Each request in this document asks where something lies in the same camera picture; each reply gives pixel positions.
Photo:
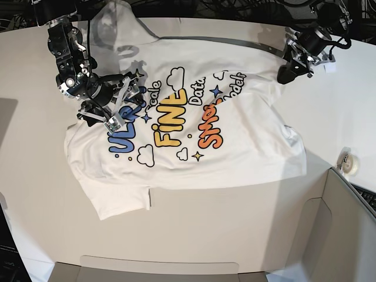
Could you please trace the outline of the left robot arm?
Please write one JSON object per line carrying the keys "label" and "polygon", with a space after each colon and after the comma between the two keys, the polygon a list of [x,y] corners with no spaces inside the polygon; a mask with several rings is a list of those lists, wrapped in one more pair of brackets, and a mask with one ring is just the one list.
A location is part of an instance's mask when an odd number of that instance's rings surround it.
{"label": "left robot arm", "polygon": [[333,49],[349,49],[348,36],[352,19],[343,1],[308,1],[316,21],[308,28],[291,30],[286,34],[283,59],[277,82],[286,85],[299,76],[311,78],[313,67],[334,63]]}

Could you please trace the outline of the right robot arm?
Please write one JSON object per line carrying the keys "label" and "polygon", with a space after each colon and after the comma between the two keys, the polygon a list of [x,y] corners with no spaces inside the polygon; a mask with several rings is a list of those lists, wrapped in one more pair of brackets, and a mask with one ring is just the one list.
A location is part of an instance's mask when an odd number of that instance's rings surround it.
{"label": "right robot arm", "polygon": [[140,74],[98,76],[98,64],[90,53],[90,36],[83,36],[73,26],[72,18],[82,13],[82,1],[32,1],[38,26],[48,27],[48,49],[56,59],[59,73],[56,84],[70,99],[81,101],[78,119],[88,126],[103,123],[110,133],[119,130],[127,118],[120,108],[127,102],[143,103],[139,86]]}

